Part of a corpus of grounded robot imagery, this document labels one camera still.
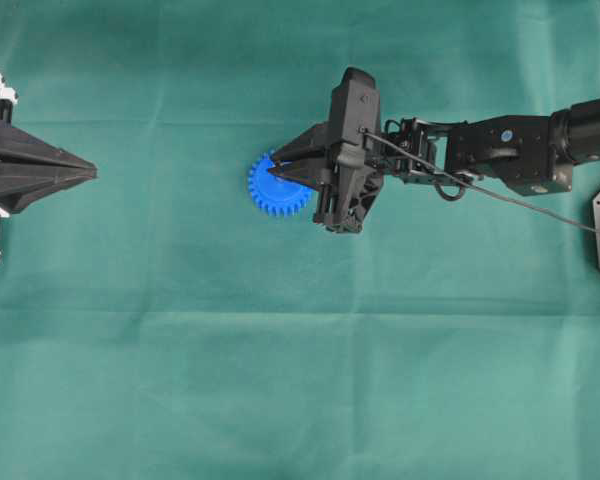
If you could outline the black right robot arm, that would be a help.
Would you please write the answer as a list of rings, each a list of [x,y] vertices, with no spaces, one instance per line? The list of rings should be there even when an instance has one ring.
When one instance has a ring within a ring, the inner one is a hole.
[[[334,233],[361,232],[387,177],[454,202],[485,177],[520,196],[566,193],[576,166],[600,161],[600,99],[549,116],[388,120],[359,127],[351,143],[329,140],[328,127],[316,124],[277,150],[269,171],[317,191],[313,220]]]

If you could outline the left-arm gripper white black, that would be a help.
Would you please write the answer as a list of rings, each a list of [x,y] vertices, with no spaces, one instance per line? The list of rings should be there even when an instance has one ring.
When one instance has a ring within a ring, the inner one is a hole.
[[[0,224],[3,218],[21,213],[33,202],[97,178],[94,164],[11,125],[17,103],[16,91],[6,85],[0,73],[0,120],[6,122],[0,123],[0,158],[86,173],[0,174]]]

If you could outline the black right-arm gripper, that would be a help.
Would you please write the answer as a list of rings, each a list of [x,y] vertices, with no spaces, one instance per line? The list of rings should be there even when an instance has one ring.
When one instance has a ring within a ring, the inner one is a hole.
[[[326,230],[361,232],[387,177],[405,184],[430,186],[444,200],[450,199],[444,191],[450,179],[436,165],[436,142],[448,136],[448,124],[418,118],[388,120],[376,133],[380,142],[364,139],[363,149],[356,153],[364,161],[358,168],[344,163],[346,144],[333,147],[327,156],[333,173],[331,182],[330,171],[321,159],[304,159],[325,154],[327,130],[327,122],[317,123],[277,148],[272,161],[281,164],[268,169],[275,177],[315,191],[321,189],[313,221]]]

